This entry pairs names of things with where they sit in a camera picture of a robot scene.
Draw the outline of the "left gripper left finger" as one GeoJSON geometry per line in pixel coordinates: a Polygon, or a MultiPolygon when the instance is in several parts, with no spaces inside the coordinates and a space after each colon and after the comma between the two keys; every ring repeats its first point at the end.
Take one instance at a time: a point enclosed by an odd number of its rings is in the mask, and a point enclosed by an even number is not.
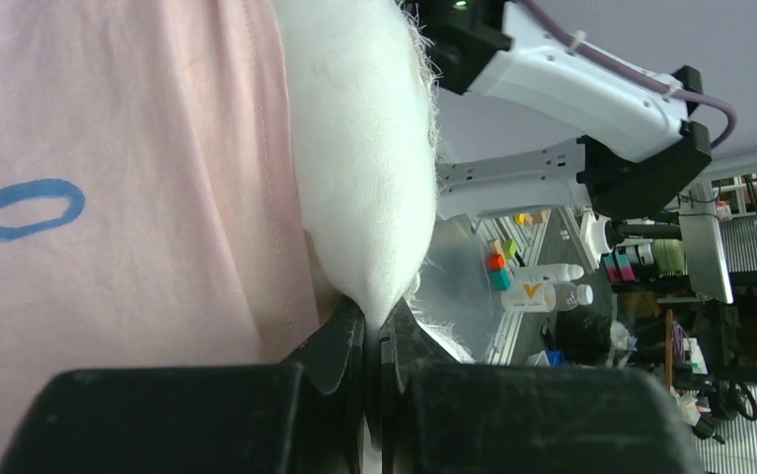
{"type": "Polygon", "coordinates": [[[60,373],[0,472],[358,473],[364,329],[344,299],[276,364],[60,373]]]}

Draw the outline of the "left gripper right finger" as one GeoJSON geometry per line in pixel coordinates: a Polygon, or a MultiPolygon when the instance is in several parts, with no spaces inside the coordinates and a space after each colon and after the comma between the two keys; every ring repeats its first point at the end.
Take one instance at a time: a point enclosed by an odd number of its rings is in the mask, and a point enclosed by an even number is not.
{"type": "Polygon", "coordinates": [[[381,330],[386,473],[700,473],[668,391],[638,370],[461,363],[400,302],[381,330]]]}

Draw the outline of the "pink pillowcase with blue print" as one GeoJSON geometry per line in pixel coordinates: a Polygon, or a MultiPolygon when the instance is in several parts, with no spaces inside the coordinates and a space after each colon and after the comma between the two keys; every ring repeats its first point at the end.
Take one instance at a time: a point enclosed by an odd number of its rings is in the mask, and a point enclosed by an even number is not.
{"type": "Polygon", "coordinates": [[[272,5],[0,1],[0,457],[59,372],[317,325],[272,5]]]}

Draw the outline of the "white pillow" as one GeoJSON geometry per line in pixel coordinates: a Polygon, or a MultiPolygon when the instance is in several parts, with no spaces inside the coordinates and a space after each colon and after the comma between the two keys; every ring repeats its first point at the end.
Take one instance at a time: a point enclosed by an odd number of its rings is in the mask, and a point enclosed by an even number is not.
{"type": "Polygon", "coordinates": [[[322,316],[365,319],[365,417],[380,445],[380,331],[415,284],[437,210],[426,38],[394,1],[277,1],[293,167],[322,316]]]}

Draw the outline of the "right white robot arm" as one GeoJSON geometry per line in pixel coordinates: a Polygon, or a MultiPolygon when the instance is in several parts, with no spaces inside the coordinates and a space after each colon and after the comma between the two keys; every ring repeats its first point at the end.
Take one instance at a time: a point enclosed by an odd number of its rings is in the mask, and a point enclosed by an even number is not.
{"type": "Polygon", "coordinates": [[[577,131],[542,149],[437,169],[443,219],[588,206],[613,219],[671,202],[711,164],[697,70],[657,74],[564,31],[532,1],[419,1],[442,89],[514,103],[577,131]]]}

